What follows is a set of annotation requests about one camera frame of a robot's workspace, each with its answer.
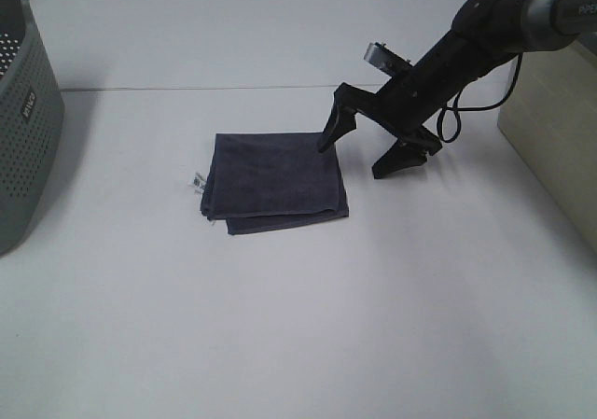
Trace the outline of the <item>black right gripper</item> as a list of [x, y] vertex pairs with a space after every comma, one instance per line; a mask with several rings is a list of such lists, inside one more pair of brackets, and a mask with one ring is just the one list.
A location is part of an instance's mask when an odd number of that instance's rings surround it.
[[468, 83], [490, 72], [492, 66], [493, 45], [487, 35], [450, 30], [408, 72], [390, 77], [374, 93], [341, 84], [334, 92], [318, 151], [327, 151], [355, 130], [355, 115], [360, 113], [403, 143], [396, 142], [373, 164], [375, 178], [421, 166], [427, 162], [426, 153], [436, 154], [442, 149], [437, 136], [423, 124]]

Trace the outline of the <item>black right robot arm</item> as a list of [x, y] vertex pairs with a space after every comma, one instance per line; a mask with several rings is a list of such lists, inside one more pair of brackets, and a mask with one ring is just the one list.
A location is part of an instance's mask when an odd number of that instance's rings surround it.
[[396, 142], [372, 166], [375, 178], [421, 166], [450, 142], [447, 113], [459, 119], [465, 87], [524, 54], [564, 49], [596, 30], [596, 0], [467, 0], [448, 32], [415, 64], [381, 43], [364, 59], [389, 80], [375, 92], [340, 84], [319, 151], [356, 127], [356, 115], [382, 126]]

